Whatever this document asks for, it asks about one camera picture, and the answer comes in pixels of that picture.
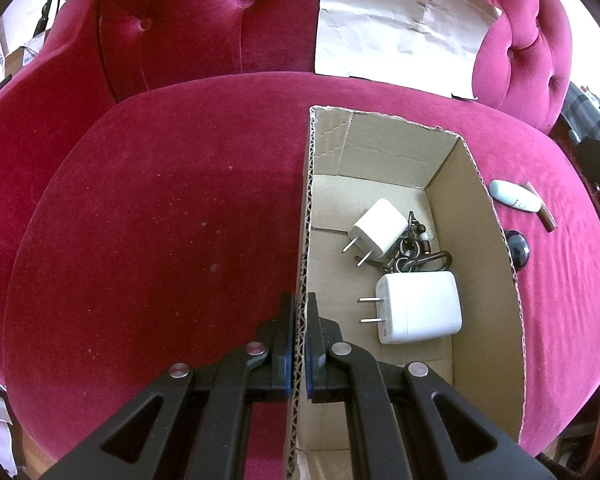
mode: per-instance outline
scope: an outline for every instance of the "red velvet sofa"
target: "red velvet sofa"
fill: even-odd
[[[37,443],[59,458],[160,370],[215,361],[275,313],[295,286],[313,104],[448,128],[485,180],[542,194],[553,233],[496,210],[532,248],[520,443],[550,443],[600,383],[600,222],[546,135],[564,9],[488,1],[503,15],[464,102],[313,74],[319,0],[68,0],[0,92],[0,383]],[[254,411],[249,478],[279,476],[284,418]]]

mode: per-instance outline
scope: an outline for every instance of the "silver screw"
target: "silver screw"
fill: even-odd
[[[340,341],[339,343],[334,343],[331,347],[331,351],[336,355],[349,355],[351,353],[351,345],[344,341]]]
[[[267,347],[260,341],[251,341],[250,343],[247,343],[246,351],[249,355],[262,355],[267,351]]]
[[[408,369],[409,373],[414,377],[424,377],[429,373],[429,367],[419,361],[411,363]]]
[[[189,374],[189,366],[184,363],[176,363],[169,368],[169,375],[174,379],[181,379]]]

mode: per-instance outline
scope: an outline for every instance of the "metal prong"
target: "metal prong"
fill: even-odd
[[[342,250],[342,252],[346,253],[350,248],[353,247],[353,244],[356,243],[359,238],[360,238],[359,236],[356,236],[355,238],[353,238],[353,240],[347,244],[347,246]]]
[[[360,261],[357,264],[357,267],[359,267],[360,265],[362,265],[363,263],[365,263],[366,259],[371,256],[371,253],[373,251],[369,251],[367,254],[365,254],[364,256],[362,256],[362,258],[360,259]]]

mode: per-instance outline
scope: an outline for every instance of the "white power adapter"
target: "white power adapter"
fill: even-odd
[[[376,284],[376,322],[382,344],[397,345],[457,333],[462,313],[456,279],[448,270],[385,274]]]
[[[373,260],[378,260],[392,247],[407,224],[407,219],[391,202],[381,198],[353,225],[349,231],[351,241],[342,252],[345,253],[356,244],[365,253],[358,266],[370,256]]]

